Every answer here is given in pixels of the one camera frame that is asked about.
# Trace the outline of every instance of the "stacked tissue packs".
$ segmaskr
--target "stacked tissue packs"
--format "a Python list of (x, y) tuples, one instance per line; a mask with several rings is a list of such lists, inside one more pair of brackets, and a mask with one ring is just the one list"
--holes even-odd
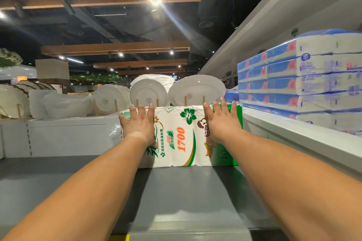
[[(237, 109), (242, 124), (242, 107)], [(120, 114), (130, 118), (129, 110)], [(139, 168), (233, 166), (233, 158), (223, 145), (206, 143), (210, 131), (202, 106), (156, 108), (154, 124), (159, 147), (146, 149)]]
[(331, 127), (336, 114), (362, 110), (361, 42), (359, 32), (315, 31), (249, 58), (238, 64), (240, 102)]

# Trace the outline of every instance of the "dark ceiling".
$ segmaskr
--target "dark ceiling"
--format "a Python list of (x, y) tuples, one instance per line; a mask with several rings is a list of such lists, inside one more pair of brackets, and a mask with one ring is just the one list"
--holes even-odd
[(70, 15), (65, 8), (6, 11), (11, 23), (0, 21), (0, 47), (15, 51), (23, 64), (35, 65), (43, 45), (184, 40), (190, 52), (77, 56), (84, 64), (70, 63), (70, 71), (94, 73), (93, 62), (136, 61), (187, 58), (186, 75), (197, 73), (234, 29), (251, 13), (260, 0), (201, 0), (165, 3), (157, 10), (148, 4), (77, 8), (91, 23)]

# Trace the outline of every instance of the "forearm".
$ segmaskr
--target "forearm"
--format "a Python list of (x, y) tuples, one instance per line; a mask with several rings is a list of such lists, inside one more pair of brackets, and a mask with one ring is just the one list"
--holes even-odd
[(126, 137), (69, 178), (4, 240), (104, 240), (123, 210), (145, 150)]
[(224, 142), (251, 185), (298, 239), (311, 233), (345, 239), (362, 220), (362, 184), (333, 167), (246, 131)]

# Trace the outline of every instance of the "left hand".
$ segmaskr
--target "left hand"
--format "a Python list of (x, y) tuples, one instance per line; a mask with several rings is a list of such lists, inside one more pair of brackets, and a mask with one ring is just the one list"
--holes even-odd
[(137, 109), (132, 105), (130, 107), (131, 119), (128, 120), (123, 115), (119, 116), (120, 123), (123, 128), (123, 136), (135, 137), (142, 139), (145, 142), (145, 147), (152, 146), (158, 148), (157, 142), (154, 138), (155, 129), (153, 125), (153, 118), (155, 116), (155, 107), (151, 104), (148, 107), (146, 115), (146, 109), (143, 106)]

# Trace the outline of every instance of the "hand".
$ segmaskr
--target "hand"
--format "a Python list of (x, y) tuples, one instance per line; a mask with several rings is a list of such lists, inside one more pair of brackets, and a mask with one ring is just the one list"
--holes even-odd
[(236, 102), (234, 101), (232, 103), (230, 112), (225, 98), (221, 98), (221, 108), (217, 102), (214, 102), (212, 105), (214, 111), (211, 110), (208, 103), (203, 104), (207, 124), (210, 129), (210, 135), (206, 141), (207, 143), (216, 142), (224, 144), (224, 141), (226, 141), (230, 135), (233, 135), (235, 131), (242, 130), (236, 113)]
[(123, 136), (136, 137), (142, 139), (145, 142), (145, 148), (152, 146), (158, 148), (157, 142), (154, 138), (155, 129), (153, 126), (153, 118), (155, 116), (155, 107), (151, 104), (148, 107), (148, 112), (146, 115), (146, 110), (143, 106), (138, 107), (137, 109), (132, 105), (130, 107), (131, 119), (128, 120), (123, 115), (120, 115), (120, 124), (123, 128)]

